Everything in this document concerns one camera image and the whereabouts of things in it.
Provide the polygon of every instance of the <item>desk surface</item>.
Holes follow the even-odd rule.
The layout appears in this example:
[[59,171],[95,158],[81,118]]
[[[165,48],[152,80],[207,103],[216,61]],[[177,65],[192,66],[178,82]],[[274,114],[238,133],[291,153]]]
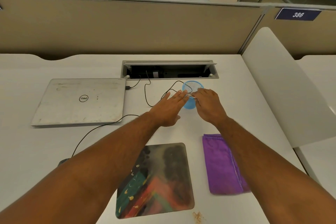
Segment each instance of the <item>desk surface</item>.
[[[336,56],[308,55],[297,60],[336,112]],[[336,198],[336,137],[296,149],[309,175]]]
[[[240,55],[77,55],[47,61],[28,54],[0,55],[0,210],[29,190],[62,159],[69,158],[79,140],[94,126],[33,128],[29,126],[37,105],[53,78],[118,78],[122,60],[213,60],[219,79],[200,79],[215,90],[229,116],[303,170],[296,154],[281,130]],[[156,103],[175,80],[153,80],[147,87],[147,99]],[[141,80],[125,93],[125,114],[149,110]],[[201,120],[195,109],[180,111],[181,119],[170,128],[160,128],[148,144],[183,142],[187,149],[195,207],[192,210],[163,213],[123,220],[123,223],[195,223],[193,212],[200,212],[202,223],[268,223],[252,193],[214,196],[209,192],[202,135],[218,133]],[[132,118],[124,118],[122,124]],[[111,125],[90,133],[78,151],[90,146],[118,128]],[[116,223],[116,193],[98,223]]]

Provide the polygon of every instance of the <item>purple microfiber cloth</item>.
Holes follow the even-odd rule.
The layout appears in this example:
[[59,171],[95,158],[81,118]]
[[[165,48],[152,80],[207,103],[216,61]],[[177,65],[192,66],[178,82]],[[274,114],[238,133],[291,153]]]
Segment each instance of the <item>purple microfiber cloth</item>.
[[220,134],[204,134],[203,149],[212,194],[235,195],[250,192],[230,148]]

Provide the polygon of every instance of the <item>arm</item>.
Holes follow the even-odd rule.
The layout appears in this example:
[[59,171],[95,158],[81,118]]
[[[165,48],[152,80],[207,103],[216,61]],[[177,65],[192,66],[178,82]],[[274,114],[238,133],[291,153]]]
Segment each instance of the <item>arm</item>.
[[308,175],[226,115],[213,90],[199,89],[198,114],[229,145],[270,223],[334,223],[336,200]]
[[0,213],[0,223],[96,223],[141,150],[161,127],[173,126],[188,98],[170,93],[149,112],[61,164]]

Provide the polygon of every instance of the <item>silver laptop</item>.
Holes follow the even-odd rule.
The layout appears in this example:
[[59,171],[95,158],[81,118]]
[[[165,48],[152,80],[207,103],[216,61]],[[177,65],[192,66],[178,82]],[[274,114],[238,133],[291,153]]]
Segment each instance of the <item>silver laptop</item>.
[[52,79],[32,126],[112,123],[123,116],[126,79]]

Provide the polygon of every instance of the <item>number sign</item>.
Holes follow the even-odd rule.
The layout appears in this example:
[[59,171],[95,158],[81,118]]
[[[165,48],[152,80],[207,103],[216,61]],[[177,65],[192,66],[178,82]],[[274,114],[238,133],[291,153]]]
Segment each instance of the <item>number sign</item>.
[[320,13],[321,10],[314,9],[282,8],[275,19],[313,21]]

